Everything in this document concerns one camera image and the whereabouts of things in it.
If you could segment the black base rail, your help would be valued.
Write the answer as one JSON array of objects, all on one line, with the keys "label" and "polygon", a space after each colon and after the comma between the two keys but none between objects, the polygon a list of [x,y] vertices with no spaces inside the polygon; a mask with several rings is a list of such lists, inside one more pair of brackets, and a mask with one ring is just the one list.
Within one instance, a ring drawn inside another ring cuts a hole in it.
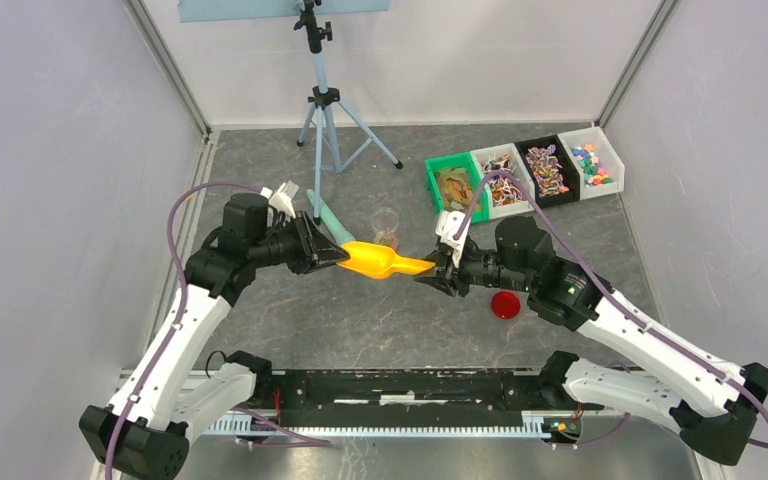
[{"label": "black base rail", "polygon": [[532,437],[601,406],[580,403],[535,369],[275,370],[210,432],[266,437]]}]

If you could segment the clear plastic jar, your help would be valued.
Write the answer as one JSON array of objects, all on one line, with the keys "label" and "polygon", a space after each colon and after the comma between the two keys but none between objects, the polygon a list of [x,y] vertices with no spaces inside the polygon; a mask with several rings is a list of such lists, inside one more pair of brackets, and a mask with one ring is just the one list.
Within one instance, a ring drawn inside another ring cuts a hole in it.
[{"label": "clear plastic jar", "polygon": [[397,250],[399,217],[396,212],[387,207],[379,208],[373,214],[371,223],[375,233],[373,242]]}]

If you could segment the light blue board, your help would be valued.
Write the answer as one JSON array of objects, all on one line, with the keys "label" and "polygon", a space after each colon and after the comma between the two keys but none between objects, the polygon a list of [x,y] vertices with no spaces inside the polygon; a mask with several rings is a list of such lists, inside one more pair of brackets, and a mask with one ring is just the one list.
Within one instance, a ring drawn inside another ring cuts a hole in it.
[{"label": "light blue board", "polygon": [[[353,14],[388,11],[390,0],[314,1],[316,14]],[[181,23],[298,17],[304,9],[296,0],[181,0],[177,2]]]}]

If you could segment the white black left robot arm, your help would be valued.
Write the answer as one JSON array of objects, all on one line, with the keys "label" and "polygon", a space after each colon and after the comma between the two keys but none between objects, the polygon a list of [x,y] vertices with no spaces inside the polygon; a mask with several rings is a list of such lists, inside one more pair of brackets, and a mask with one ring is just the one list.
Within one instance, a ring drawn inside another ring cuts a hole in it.
[{"label": "white black left robot arm", "polygon": [[287,212],[260,193],[238,193],[222,223],[187,261],[160,331],[125,384],[104,406],[89,406],[79,429],[105,466],[135,479],[173,479],[191,445],[234,406],[266,405],[274,394],[269,361],[232,355],[211,378],[181,393],[207,340],[262,268],[312,273],[348,259],[304,212]]}]

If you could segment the red jar lid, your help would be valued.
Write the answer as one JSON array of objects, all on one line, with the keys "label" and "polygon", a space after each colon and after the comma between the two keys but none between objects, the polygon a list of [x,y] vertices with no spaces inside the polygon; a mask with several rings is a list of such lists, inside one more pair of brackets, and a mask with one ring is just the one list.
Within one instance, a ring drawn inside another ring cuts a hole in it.
[{"label": "red jar lid", "polygon": [[491,298],[491,311],[503,320],[515,318],[521,311],[519,297],[510,291],[499,291]]}]

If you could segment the green plastic candy bin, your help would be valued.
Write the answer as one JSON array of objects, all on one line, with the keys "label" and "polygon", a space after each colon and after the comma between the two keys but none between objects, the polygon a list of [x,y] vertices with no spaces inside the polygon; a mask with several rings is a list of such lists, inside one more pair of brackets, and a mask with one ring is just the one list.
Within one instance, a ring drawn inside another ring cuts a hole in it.
[{"label": "green plastic candy bin", "polygon": [[470,203],[478,203],[472,213],[473,224],[490,220],[489,197],[477,189],[482,174],[469,152],[427,159],[426,187],[430,192],[434,210],[465,212]]}]

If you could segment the light blue tripod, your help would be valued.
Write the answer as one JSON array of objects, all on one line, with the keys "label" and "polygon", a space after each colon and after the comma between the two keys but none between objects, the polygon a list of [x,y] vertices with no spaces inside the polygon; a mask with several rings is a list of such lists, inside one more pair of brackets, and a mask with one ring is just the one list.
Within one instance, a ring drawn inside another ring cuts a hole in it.
[{"label": "light blue tripod", "polygon": [[[323,44],[333,39],[332,26],[329,21],[320,25],[316,8],[321,1],[296,1],[299,16],[294,24],[294,31],[304,31],[310,53],[313,55],[314,70],[317,83],[312,93],[307,97],[309,109],[303,122],[302,129],[296,140],[302,147],[308,138],[309,131],[315,128],[315,164],[314,164],[314,194],[312,201],[313,216],[317,223],[322,220],[324,201],[322,199],[322,173],[333,171],[342,173],[357,157],[371,144],[375,144],[392,162],[397,170],[404,168],[403,162],[384,144],[372,129],[364,122],[359,114],[342,100],[339,89],[329,85],[323,53]],[[365,141],[347,159],[340,152],[337,127],[334,120],[334,107],[342,109],[354,124],[366,135]]]}]

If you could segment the white bin with colourful candies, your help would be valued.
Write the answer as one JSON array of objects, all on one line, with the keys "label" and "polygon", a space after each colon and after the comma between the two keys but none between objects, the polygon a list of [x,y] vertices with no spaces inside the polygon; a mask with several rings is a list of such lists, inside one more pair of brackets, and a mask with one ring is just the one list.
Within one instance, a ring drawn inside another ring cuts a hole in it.
[{"label": "white bin with colourful candies", "polygon": [[624,190],[625,165],[601,127],[563,132],[558,139],[579,174],[581,200]]}]

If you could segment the black bin with swirl candies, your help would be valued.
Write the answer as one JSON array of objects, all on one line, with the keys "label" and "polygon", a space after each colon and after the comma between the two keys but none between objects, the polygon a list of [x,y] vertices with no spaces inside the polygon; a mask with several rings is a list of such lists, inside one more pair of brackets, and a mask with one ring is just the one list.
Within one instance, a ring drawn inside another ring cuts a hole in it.
[{"label": "black bin with swirl candies", "polygon": [[580,175],[557,135],[514,143],[535,186],[541,208],[580,200]]}]

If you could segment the mint green tube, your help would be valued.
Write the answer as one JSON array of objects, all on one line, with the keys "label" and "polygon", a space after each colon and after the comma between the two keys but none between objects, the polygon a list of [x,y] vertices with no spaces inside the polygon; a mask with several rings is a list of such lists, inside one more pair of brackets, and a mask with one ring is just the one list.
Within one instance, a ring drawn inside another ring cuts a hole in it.
[{"label": "mint green tube", "polygon": [[356,240],[356,237],[342,224],[328,204],[321,199],[313,189],[307,189],[306,195],[312,206],[319,205],[319,219],[334,238],[338,245]]}]

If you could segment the white bin with lollipops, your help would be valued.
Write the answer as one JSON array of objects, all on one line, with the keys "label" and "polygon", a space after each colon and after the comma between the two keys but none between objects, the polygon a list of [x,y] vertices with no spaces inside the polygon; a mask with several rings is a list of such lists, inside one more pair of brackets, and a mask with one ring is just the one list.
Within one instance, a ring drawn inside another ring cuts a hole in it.
[{"label": "white bin with lollipops", "polygon": [[479,177],[494,171],[504,171],[507,176],[488,181],[484,190],[489,198],[489,219],[497,220],[534,211],[523,192],[535,196],[535,187],[518,149],[513,143],[485,147],[470,152]]}]

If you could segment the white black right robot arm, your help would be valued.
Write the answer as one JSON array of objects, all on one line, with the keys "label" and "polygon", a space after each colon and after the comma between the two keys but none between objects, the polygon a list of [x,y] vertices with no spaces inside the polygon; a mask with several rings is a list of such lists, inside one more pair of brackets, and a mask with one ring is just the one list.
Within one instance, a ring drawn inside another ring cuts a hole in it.
[{"label": "white black right robot arm", "polygon": [[463,221],[460,212],[438,216],[431,267],[418,282],[452,297],[474,286],[523,292],[541,319],[607,346],[645,371],[634,377],[556,352],[537,382],[545,405],[575,401],[617,409],[674,432],[709,460],[739,462],[753,444],[768,396],[766,366],[736,364],[672,332],[581,261],[557,255],[550,234],[531,217],[499,223],[491,249],[479,247]]}]

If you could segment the yellow plastic scoop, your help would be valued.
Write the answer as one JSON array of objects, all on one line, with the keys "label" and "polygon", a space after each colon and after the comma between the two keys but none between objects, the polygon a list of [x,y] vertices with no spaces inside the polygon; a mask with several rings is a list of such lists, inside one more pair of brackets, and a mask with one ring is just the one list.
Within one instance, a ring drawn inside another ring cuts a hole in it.
[{"label": "yellow plastic scoop", "polygon": [[350,241],[342,249],[349,257],[339,261],[338,266],[376,280],[393,274],[415,276],[434,267],[432,261],[403,257],[393,248],[375,243]]}]

